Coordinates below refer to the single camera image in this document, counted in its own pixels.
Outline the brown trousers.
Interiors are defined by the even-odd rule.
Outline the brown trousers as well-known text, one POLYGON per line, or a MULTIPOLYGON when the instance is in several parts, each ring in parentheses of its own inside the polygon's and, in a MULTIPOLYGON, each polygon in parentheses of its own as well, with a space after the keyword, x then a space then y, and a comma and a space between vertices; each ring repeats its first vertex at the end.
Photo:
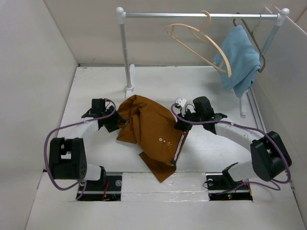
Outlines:
POLYGON ((138 144, 140 158, 159 182, 170 177, 188 132, 175 128, 176 120, 167 108, 140 95, 126 99, 118 113, 126 123, 119 126, 117 140, 138 144))

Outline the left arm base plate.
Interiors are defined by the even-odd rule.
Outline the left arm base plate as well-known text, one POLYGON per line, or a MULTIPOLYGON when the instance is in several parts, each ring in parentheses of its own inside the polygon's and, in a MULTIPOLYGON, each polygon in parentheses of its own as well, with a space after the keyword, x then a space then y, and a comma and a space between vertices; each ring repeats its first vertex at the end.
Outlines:
POLYGON ((79 186, 76 198, 79 201, 121 201, 122 172, 103 172, 98 181, 87 181, 86 189, 79 186))

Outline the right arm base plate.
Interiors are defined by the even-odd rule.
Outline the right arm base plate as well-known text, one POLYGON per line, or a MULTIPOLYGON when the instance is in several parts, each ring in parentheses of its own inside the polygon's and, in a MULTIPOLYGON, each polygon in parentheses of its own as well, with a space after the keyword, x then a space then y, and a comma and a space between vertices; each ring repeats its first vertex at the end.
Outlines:
POLYGON ((250 187, 243 182, 235 182, 221 172, 207 172, 203 187, 208 191, 210 201, 252 201, 250 187))

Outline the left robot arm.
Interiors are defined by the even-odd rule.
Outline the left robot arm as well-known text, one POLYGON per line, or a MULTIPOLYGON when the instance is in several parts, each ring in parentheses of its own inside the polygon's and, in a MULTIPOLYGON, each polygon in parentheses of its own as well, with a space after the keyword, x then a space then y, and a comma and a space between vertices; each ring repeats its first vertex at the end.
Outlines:
POLYGON ((90 181, 96 190, 107 184, 103 167, 87 162, 86 150, 92 137, 101 128, 109 133, 126 123, 117 112, 115 103, 110 99, 92 99, 91 108, 82 115, 80 122, 61 127, 69 132, 60 138, 53 138, 49 144, 49 171, 55 180, 90 181))

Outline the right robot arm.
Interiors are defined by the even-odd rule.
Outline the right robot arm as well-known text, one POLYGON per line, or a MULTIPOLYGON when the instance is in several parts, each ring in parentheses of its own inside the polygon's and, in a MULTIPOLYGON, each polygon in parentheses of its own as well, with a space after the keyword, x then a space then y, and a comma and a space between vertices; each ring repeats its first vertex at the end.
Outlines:
POLYGON ((173 113, 177 118, 176 129, 189 131, 192 126, 200 125, 215 135, 235 142, 250 153, 249 161, 235 162, 222 171, 224 187, 232 189, 239 181, 256 177, 266 182, 276 182, 276 176, 282 172, 287 172, 288 176, 284 183, 290 181, 292 160, 278 133, 265 133, 258 128, 242 126, 222 113, 215 113, 205 96, 195 98, 193 108, 193 111, 189 110, 187 100, 177 98, 171 106, 171 111, 180 110, 179 113, 173 113))

